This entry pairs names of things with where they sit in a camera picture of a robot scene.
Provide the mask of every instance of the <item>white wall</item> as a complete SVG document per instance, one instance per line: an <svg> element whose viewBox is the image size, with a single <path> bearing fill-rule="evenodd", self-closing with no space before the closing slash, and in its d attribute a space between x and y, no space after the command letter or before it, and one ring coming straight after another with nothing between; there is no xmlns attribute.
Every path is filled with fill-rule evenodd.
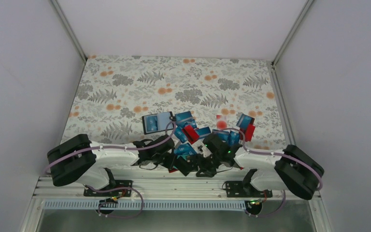
<svg viewBox="0 0 371 232"><path fill-rule="evenodd" d="M273 60L306 0L58 0L86 55Z"/></svg>
<svg viewBox="0 0 371 232"><path fill-rule="evenodd" d="M49 1L0 1L0 232L19 231L82 68Z"/></svg>
<svg viewBox="0 0 371 232"><path fill-rule="evenodd" d="M371 231L371 1L317 0L277 68L334 230Z"/></svg>

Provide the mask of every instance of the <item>red circle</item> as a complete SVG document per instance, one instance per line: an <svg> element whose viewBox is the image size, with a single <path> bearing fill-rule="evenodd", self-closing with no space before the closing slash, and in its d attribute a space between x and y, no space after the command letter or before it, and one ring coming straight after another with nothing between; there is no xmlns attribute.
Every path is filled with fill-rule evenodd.
<svg viewBox="0 0 371 232"><path fill-rule="evenodd" d="M227 123L225 121L218 121L217 122L217 128L222 130L222 129L225 129L227 128Z"/></svg>

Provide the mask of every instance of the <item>perforated metal strip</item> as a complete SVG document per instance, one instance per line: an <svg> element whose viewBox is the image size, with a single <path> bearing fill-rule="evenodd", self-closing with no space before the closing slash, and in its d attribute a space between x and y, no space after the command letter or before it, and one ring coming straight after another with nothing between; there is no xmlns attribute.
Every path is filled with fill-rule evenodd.
<svg viewBox="0 0 371 232"><path fill-rule="evenodd" d="M84 199L48 199L44 209L97 209L99 200ZM140 200L119 200L116 203L106 204L113 210L139 210ZM168 201L168 200L144 200L143 210L228 210L241 211L245 209L244 201Z"/></svg>

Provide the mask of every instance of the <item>floral tablecloth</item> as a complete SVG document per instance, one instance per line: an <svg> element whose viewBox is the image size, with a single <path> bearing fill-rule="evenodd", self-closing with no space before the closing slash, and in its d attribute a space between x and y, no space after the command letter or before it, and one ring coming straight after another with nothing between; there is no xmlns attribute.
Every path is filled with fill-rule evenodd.
<svg viewBox="0 0 371 232"><path fill-rule="evenodd" d="M144 135L141 117L191 111L199 128L216 129L216 115L236 127L255 118L249 147L280 149L285 138L266 61L248 59L90 56L62 142L80 133L124 144Z"/></svg>

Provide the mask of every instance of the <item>gray floor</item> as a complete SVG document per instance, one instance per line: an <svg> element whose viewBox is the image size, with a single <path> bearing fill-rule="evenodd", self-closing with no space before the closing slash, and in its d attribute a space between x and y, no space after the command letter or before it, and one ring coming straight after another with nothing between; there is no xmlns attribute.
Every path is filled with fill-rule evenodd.
<svg viewBox="0 0 371 232"><path fill-rule="evenodd" d="M280 202L266 202L262 213ZM132 214L115 211L114 214ZM306 201L288 201L284 209L268 218L249 218L232 211L143 211L134 219L99 217L94 210L45 210L40 232L313 232Z"/></svg>

